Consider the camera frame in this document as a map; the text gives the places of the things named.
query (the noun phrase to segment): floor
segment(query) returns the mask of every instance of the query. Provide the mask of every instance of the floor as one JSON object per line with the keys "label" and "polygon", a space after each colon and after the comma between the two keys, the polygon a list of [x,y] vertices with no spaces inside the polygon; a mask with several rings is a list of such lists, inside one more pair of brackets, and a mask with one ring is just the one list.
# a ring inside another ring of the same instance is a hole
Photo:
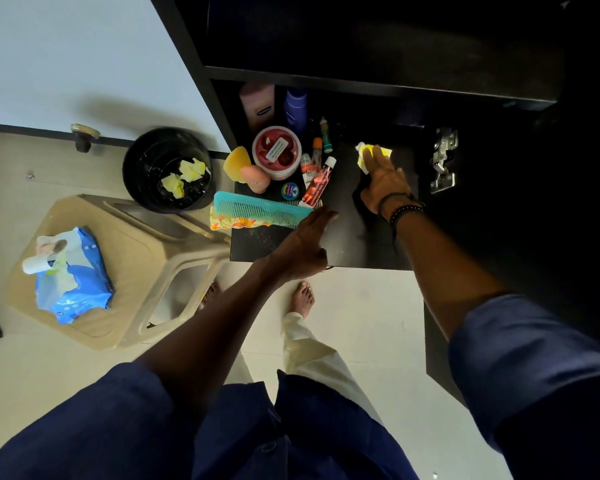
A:
{"label": "floor", "polygon": [[[0,446],[150,347],[94,352],[20,315],[5,297],[8,273],[53,202],[78,193],[128,198],[120,172],[124,153],[96,145],[84,155],[71,142],[0,134]],[[220,163],[215,168],[219,173]],[[225,266],[220,284],[230,286],[248,266]],[[469,412],[425,373],[422,295],[412,272],[334,268],[310,282],[316,295],[311,329],[339,350],[421,479],[511,478]],[[279,320],[294,286],[267,302],[242,348],[252,377],[263,380],[272,397],[281,366]]]}

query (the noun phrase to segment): beige plastic stool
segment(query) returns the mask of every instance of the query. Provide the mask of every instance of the beige plastic stool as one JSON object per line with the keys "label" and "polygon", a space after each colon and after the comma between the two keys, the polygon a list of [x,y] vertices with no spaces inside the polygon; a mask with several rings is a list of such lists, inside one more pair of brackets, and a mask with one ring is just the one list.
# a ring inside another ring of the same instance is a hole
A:
{"label": "beige plastic stool", "polygon": [[[78,195],[56,201],[9,277],[9,303],[39,322],[95,350],[130,346],[172,330],[198,308],[216,274],[229,261],[230,238],[211,233],[177,215],[153,214],[178,224],[178,237],[145,224],[122,209],[139,209],[130,200]],[[109,309],[93,308],[69,325],[36,306],[36,277],[22,271],[24,258],[35,255],[39,235],[56,235],[76,226],[97,240],[114,288]],[[208,266],[182,313],[147,328],[153,311],[181,270]]]}

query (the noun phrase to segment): hand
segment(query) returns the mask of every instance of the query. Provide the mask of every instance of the hand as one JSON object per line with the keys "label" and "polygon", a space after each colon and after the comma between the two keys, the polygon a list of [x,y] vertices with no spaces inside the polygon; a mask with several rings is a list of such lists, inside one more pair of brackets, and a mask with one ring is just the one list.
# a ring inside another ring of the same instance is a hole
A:
{"label": "hand", "polygon": [[405,193],[406,195],[389,197],[382,208],[382,217],[387,221],[393,213],[403,205],[419,205],[417,202],[410,200],[407,195],[412,195],[411,188],[407,183],[402,168],[395,169],[389,157],[382,154],[382,150],[378,145],[374,146],[374,155],[366,148],[362,152],[362,158],[365,161],[365,166],[371,175],[371,185],[368,189],[364,189],[360,193],[362,202],[374,214],[378,213],[378,204],[383,197],[391,193]]}
{"label": "hand", "polygon": [[336,217],[338,213],[326,206],[312,211],[278,249],[265,258],[276,279],[298,280],[327,268],[327,251],[320,247],[320,238],[327,224]]}

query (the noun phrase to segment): blue wet wipes package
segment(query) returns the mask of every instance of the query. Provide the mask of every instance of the blue wet wipes package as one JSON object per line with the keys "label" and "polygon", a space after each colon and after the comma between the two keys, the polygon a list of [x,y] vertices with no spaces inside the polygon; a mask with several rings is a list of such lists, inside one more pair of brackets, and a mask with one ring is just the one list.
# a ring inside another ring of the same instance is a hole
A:
{"label": "blue wet wipes package", "polygon": [[39,246],[58,242],[62,249],[49,256],[51,269],[36,274],[36,303],[65,325],[92,308],[106,309],[113,291],[93,236],[76,227],[38,238]]}

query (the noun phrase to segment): navy blue shirt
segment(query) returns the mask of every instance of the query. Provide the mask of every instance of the navy blue shirt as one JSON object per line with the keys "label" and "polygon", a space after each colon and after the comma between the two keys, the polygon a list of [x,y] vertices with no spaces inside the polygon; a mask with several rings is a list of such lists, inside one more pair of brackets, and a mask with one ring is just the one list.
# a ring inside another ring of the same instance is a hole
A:
{"label": "navy blue shirt", "polygon": [[[467,315],[450,343],[456,383],[515,478],[600,469],[600,345],[521,296]],[[278,372],[222,387],[197,435],[140,363],[114,367],[0,450],[0,479],[415,479],[387,430],[333,389]]]}

